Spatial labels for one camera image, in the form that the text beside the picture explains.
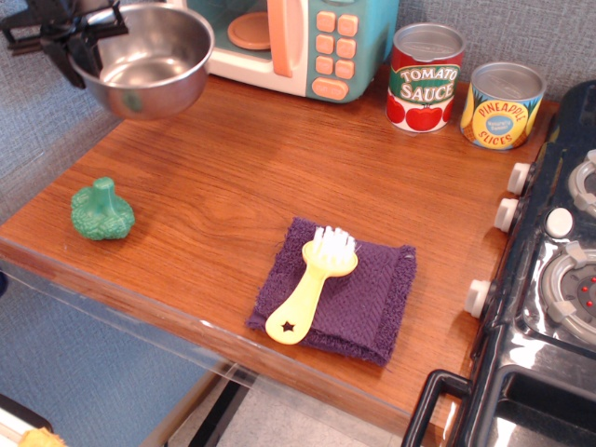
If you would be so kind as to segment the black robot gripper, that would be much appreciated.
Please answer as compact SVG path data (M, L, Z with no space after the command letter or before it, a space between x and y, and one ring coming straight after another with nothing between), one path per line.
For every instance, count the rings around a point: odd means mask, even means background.
M129 32L119 5L103 0L29 1L23 11L1 19L1 33L13 54L43 50L71 85L85 89L69 52L79 68L98 77L99 40Z

